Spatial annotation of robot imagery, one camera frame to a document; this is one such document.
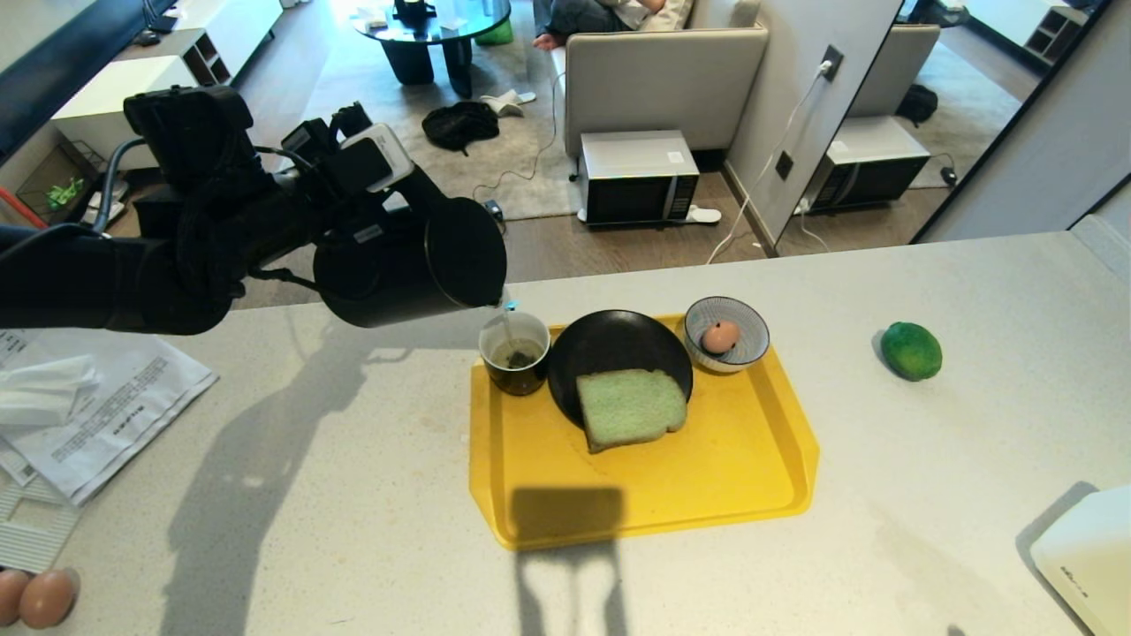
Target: mirror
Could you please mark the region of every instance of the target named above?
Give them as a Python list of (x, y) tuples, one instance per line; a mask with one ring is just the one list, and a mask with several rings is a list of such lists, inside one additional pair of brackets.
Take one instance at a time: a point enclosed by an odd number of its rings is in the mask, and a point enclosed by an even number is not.
[(905, 0), (780, 256), (907, 244), (1110, 0)]

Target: cable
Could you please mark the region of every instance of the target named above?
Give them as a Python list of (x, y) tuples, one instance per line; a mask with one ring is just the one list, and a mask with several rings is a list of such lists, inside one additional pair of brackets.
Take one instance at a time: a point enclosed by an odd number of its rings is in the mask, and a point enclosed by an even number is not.
[(955, 170), (955, 157), (950, 156), (950, 153), (939, 153), (936, 155), (931, 155), (929, 158), (935, 158), (935, 157), (947, 157), (948, 160), (950, 160), (950, 169)]
[(260, 153), (267, 153), (269, 155), (278, 155), (280, 157), (286, 157), (293, 161), (294, 164), (299, 166), (299, 170), (303, 172), (310, 172), (314, 170), (314, 166), (310, 165), (310, 162), (302, 158), (302, 156), (300, 156), (297, 153), (292, 153), (291, 151), (284, 151), (283, 148), (271, 148), (269, 146), (254, 146), (254, 148), (257, 152)]
[(28, 250), (41, 247), (52, 240), (63, 239), (71, 235), (101, 237), (100, 233), (84, 225), (79, 225), (78, 223), (61, 223), (59, 225), (52, 225), (46, 230), (41, 230), (32, 234), (0, 253), (0, 267), (10, 265), (14, 259), (19, 258), (19, 255), (25, 253)]
[(758, 188), (758, 184), (761, 183), (762, 178), (766, 177), (766, 171), (769, 170), (770, 163), (774, 162), (774, 156), (777, 154), (778, 148), (782, 146), (782, 144), (785, 143), (785, 138), (788, 137), (789, 135), (789, 128), (793, 127), (793, 119), (797, 117), (797, 111), (800, 111), (801, 106), (803, 106), (805, 102), (809, 101), (809, 96), (813, 94), (813, 88), (817, 88), (817, 83), (821, 79), (821, 77), (824, 76), (824, 74), (830, 68), (832, 68), (832, 63), (827, 60), (821, 62), (821, 66), (817, 68), (817, 75), (813, 76), (813, 81), (809, 84), (809, 89), (805, 91), (805, 95), (801, 98), (800, 102), (797, 102), (797, 105), (793, 108), (793, 112), (789, 113), (789, 119), (786, 120), (785, 128), (782, 129), (782, 138), (778, 139), (777, 144), (774, 144), (774, 149), (770, 151), (770, 155), (766, 157), (766, 165), (762, 166), (762, 170), (761, 172), (758, 173), (758, 177), (754, 179), (753, 184), (751, 184), (750, 188), (746, 190), (748, 192), (746, 198), (742, 201), (742, 205), (739, 206), (739, 214), (736, 214), (734, 217), (734, 224), (731, 225), (731, 231), (727, 232), (726, 237), (722, 241), (719, 241), (717, 246), (715, 246), (714, 250), (711, 250), (710, 256), (707, 258), (707, 265), (710, 265), (711, 261), (715, 260), (715, 257), (723, 253), (723, 250), (726, 248), (726, 246), (731, 242), (732, 239), (734, 239), (734, 231), (735, 229), (739, 227), (739, 223), (742, 221), (742, 210), (746, 209), (746, 204), (750, 203), (749, 192)]
[(95, 234), (101, 234), (110, 224), (110, 208), (114, 203), (114, 179), (118, 177), (118, 164), (122, 161), (122, 155), (135, 146), (145, 145), (145, 139), (138, 137), (129, 141), (122, 141), (114, 148), (114, 154), (110, 155), (110, 163), (106, 164), (106, 177), (102, 180), (102, 200), (98, 201), (98, 215), (94, 217), (92, 227)]
[(502, 171), (502, 173), (499, 174), (499, 179), (495, 180), (494, 186), (480, 183), (478, 186), (472, 188), (472, 200), (474, 200), (475, 203), (480, 203), (478, 199), (475, 198), (475, 192), (477, 192), (480, 188), (486, 188), (487, 190), (494, 190), (499, 188), (499, 186), (502, 183), (502, 178), (508, 174), (513, 174), (515, 177), (518, 177), (519, 179), (524, 179), (526, 181), (534, 181), (534, 175), (538, 173), (538, 158), (541, 158), (542, 153), (546, 152), (546, 149), (550, 148), (550, 146), (553, 146), (554, 140), (558, 139), (558, 81), (562, 78), (563, 75), (566, 75), (564, 71), (558, 74), (558, 77), (555, 77), (553, 83), (550, 85), (550, 117), (554, 122), (553, 123), (554, 134), (550, 138), (550, 141), (545, 146), (538, 148), (538, 153), (534, 155), (534, 170), (530, 171), (530, 175), (526, 177), (525, 174), (519, 174), (513, 170), (504, 170)]
[(801, 200), (797, 201), (797, 209), (796, 209), (796, 212), (798, 212), (801, 215), (801, 231), (817, 239), (817, 242), (821, 243), (821, 247), (824, 248), (824, 253), (831, 253), (832, 250), (829, 249), (829, 244), (824, 242), (824, 239), (818, 237), (817, 234), (810, 232), (809, 230), (805, 230), (805, 214), (809, 213), (810, 209), (811, 207), (809, 199), (802, 197)]
[(157, 22), (157, 14), (153, 10), (149, 0), (141, 0), (141, 17), (145, 18), (146, 27), (153, 26), (153, 23)]

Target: person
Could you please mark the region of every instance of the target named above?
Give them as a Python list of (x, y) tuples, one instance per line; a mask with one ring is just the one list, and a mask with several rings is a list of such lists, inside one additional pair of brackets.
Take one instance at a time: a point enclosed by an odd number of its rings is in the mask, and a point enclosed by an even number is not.
[(575, 33), (636, 31), (659, 12), (664, 0), (534, 0), (538, 36), (534, 48), (551, 51)]

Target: paper document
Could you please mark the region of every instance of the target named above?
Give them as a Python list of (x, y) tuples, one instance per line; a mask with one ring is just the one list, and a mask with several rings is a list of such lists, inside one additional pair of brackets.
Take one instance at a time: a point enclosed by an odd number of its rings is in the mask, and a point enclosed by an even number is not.
[(217, 376), (149, 335), (93, 329), (0, 330), (0, 370), (90, 355), (98, 384), (59, 427), (0, 426), (0, 466), (31, 479), (27, 465), (72, 504), (90, 498)]

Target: white countertop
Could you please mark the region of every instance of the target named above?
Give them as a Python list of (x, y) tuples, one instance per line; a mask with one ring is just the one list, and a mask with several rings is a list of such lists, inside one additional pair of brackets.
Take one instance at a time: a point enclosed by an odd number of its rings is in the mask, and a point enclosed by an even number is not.
[[(238, 311), (171, 338), (221, 381), (88, 506), (57, 633), (1078, 633), (1015, 545), (1074, 483), (1131, 482), (1128, 290), (1071, 234), (511, 293), (547, 323), (751, 303), (821, 444), (812, 508), (508, 552), (467, 483), (486, 313), (362, 330), (320, 304)], [(938, 335), (938, 377), (877, 360), (896, 320)]]

